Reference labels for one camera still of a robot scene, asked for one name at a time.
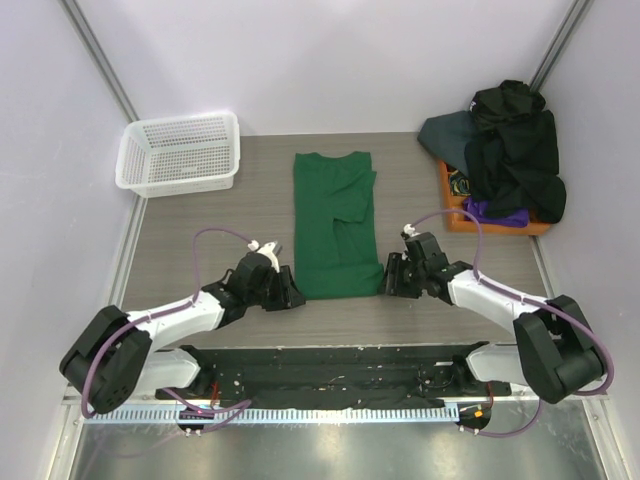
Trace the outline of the green t shirt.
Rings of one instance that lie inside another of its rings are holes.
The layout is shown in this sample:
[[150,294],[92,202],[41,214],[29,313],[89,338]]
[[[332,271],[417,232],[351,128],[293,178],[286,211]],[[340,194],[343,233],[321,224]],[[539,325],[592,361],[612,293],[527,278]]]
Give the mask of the green t shirt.
[[376,177],[368,152],[295,155],[294,267],[307,299],[377,294],[384,267],[375,235]]

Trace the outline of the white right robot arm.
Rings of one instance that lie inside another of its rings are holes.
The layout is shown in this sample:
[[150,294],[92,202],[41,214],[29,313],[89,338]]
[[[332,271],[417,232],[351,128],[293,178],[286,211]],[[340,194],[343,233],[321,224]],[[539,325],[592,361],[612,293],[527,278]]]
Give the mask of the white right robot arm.
[[510,344],[482,344],[451,371],[457,391],[472,395],[492,381],[530,388],[556,404],[607,374],[607,361],[578,304],[568,296],[528,296],[464,261],[450,262],[431,233],[407,231],[405,249],[388,257],[381,291],[422,295],[474,312],[508,332]]

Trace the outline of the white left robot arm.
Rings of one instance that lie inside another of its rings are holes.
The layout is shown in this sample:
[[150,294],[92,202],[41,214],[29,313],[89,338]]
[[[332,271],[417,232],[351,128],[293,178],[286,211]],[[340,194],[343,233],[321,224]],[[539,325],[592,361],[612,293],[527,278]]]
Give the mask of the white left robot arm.
[[137,391],[178,388],[200,399],[212,389],[212,373],[194,350],[168,345],[223,328],[254,306],[284,311],[305,302],[288,266],[262,251],[248,253],[222,279],[184,300],[142,312],[102,308],[59,371],[80,393],[87,417],[116,410]]

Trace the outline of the orange tray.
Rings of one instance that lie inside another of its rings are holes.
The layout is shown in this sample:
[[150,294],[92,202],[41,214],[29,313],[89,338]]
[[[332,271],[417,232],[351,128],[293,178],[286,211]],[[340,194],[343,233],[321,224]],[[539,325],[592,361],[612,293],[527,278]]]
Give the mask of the orange tray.
[[[452,196],[449,191],[448,185],[448,171],[453,171],[452,167],[446,165],[442,160],[436,159],[435,163],[438,169],[439,185],[442,196],[442,206],[444,209],[462,210],[462,213],[448,214],[445,219],[446,227],[449,231],[455,233],[476,233],[475,224],[465,215],[466,211],[463,210],[463,200],[467,197]],[[521,207],[507,207],[494,209],[494,202],[489,202],[490,213],[511,212],[516,209],[526,209]],[[485,234],[495,235],[512,235],[512,236],[541,236],[544,235],[551,227],[552,224],[542,221],[535,209],[527,210],[529,212],[529,225],[525,228],[509,228],[498,225],[481,224],[482,230]]]

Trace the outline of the patterned cloth in tray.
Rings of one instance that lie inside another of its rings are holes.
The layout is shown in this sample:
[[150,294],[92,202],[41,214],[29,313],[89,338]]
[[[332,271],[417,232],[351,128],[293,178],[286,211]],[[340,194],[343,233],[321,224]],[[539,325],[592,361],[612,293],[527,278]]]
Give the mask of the patterned cloth in tray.
[[469,179],[459,170],[447,172],[449,191],[452,196],[468,197],[471,195]]

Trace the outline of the purple t shirt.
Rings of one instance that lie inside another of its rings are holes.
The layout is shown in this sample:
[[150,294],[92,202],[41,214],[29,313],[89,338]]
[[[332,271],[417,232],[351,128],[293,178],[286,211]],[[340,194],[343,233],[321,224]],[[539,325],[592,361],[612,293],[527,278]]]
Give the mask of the purple t shirt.
[[516,209],[511,212],[490,213],[488,201],[475,201],[467,197],[462,203],[463,210],[473,215],[479,223],[509,228],[525,228],[529,225],[529,212]]

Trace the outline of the dark teal t shirt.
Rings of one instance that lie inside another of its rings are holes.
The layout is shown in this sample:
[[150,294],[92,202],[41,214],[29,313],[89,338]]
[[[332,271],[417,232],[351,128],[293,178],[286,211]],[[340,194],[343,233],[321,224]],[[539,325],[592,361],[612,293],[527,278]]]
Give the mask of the dark teal t shirt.
[[468,175],[465,149],[478,134],[468,111],[428,118],[418,133],[419,144],[433,157]]

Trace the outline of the black t shirt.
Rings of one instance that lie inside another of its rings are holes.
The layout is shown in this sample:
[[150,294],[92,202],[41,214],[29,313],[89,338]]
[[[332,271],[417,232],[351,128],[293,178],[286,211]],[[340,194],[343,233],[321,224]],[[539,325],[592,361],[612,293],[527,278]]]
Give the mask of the black t shirt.
[[551,224],[562,219],[567,192],[559,176],[554,114],[529,85],[504,80],[475,93],[469,111],[478,130],[465,159],[471,196],[494,209],[535,209]]

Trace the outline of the white plastic basket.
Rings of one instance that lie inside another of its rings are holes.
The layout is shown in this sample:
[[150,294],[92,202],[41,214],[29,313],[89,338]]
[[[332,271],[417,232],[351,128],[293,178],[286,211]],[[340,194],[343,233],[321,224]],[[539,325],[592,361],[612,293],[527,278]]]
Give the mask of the white plastic basket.
[[140,120],[124,129],[115,184],[145,199],[227,190],[239,166],[230,111]]

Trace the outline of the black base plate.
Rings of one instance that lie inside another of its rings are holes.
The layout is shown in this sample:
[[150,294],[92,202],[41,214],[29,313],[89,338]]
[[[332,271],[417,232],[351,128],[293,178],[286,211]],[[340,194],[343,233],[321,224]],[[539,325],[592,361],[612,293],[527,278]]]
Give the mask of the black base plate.
[[476,345],[341,346],[198,350],[184,347],[201,370],[185,387],[162,380],[138,385],[139,395],[171,392],[230,407],[344,410],[441,407],[449,397],[507,397],[504,381],[475,379],[466,355]]

